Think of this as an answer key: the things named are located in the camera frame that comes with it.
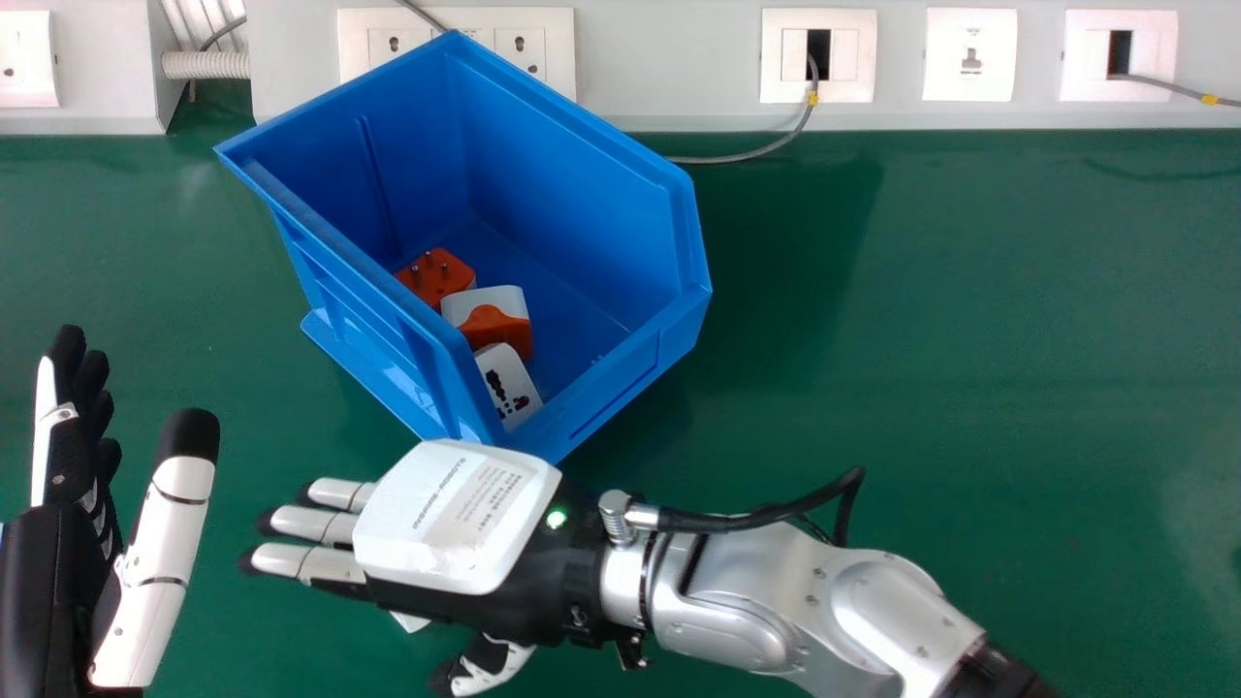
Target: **green tabletop surface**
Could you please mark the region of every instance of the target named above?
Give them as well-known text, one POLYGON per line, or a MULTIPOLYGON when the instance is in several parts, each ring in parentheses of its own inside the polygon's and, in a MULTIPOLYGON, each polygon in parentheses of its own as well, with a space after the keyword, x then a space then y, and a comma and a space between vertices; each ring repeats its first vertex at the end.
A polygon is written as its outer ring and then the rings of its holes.
MULTIPOLYGON (((164 416, 223 425, 149 694, 424 696, 465 628, 407 636, 237 571, 263 509, 377 478, 417 440, 298 329, 274 226, 211 152, 252 123, 248 94, 201 92, 164 138, 0 139, 0 519, 29 492, 35 363, 78 323, 112 359, 127 529, 164 416)), ((694 169, 715 283, 697 348, 563 468, 736 512, 866 466, 851 543, 922 565, 1066 697, 1241 696, 1239 165, 1239 132, 1140 130, 807 134, 694 169)), ((802 694, 652 657, 544 650, 494 696, 802 694)))

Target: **blue plastic bin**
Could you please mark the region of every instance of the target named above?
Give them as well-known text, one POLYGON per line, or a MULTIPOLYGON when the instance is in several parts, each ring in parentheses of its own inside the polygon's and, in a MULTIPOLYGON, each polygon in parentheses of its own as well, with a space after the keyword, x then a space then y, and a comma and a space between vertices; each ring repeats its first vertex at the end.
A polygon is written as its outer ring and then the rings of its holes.
POLYGON ((216 152, 272 209, 303 330, 422 438, 560 462, 697 340, 689 176, 460 34, 216 152), (392 276, 433 247, 525 291, 545 406, 513 432, 465 338, 392 276))

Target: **wall plate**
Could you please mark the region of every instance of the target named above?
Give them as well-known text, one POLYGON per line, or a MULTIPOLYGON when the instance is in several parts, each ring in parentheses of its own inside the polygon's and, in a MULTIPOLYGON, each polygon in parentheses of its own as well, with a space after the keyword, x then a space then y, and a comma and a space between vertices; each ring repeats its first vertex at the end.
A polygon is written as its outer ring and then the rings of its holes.
POLYGON ((1003 7, 927 7, 928 102, 1010 102, 1018 16, 1003 7))
POLYGON ((1112 31, 1132 31, 1129 72, 1165 81, 1176 77, 1175 10, 1066 10, 1061 102, 1167 102, 1167 89, 1107 79, 1112 31))
MULTIPOLYGON (((426 7, 513 62, 534 79, 577 101, 572 7, 426 7)), ((438 36, 405 7, 336 10, 340 82, 347 82, 438 36)))
POLYGON ((60 107, 52 12, 0 12, 0 107, 60 107))
POLYGON ((830 30, 828 79, 819 83, 823 102, 874 102, 879 12, 825 7, 763 9, 758 101, 795 104, 805 101, 805 53, 810 30, 830 30))

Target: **robotic arm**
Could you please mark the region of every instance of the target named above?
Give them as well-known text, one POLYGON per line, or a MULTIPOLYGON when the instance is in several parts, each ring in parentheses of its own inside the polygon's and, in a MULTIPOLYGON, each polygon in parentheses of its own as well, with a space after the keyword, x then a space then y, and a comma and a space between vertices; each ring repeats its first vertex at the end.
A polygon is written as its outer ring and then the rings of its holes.
POLYGON ((40 360, 31 509, 0 538, 0 696, 140 696, 176 622, 202 534, 220 424, 184 410, 122 551, 110 484, 120 447, 104 431, 107 356, 61 328, 40 360))
POLYGON ((861 471, 740 517, 597 501, 547 463, 424 442, 379 483, 319 479, 263 517, 248 573, 292 578, 479 632, 432 677, 441 696, 504 683, 535 646, 614 643, 624 668, 665 648, 795 683, 815 697, 1055 698, 944 600, 920 568, 844 548, 861 471), (835 535, 789 523, 840 498, 835 535))

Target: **label sticker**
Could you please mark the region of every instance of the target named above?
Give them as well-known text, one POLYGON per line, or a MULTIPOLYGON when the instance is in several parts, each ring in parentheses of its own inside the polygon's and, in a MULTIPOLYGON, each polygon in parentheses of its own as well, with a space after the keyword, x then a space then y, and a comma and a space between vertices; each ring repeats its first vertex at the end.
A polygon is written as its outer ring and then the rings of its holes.
MULTIPOLYGON (((441 492, 458 471, 454 467, 449 472, 441 492)), ((535 471, 529 466, 488 458, 465 482, 454 487, 455 494, 431 522, 423 542, 441 549, 480 548, 521 491, 530 486, 534 476, 535 471)), ((419 515, 414 520, 414 529, 422 524, 423 518, 419 515)))

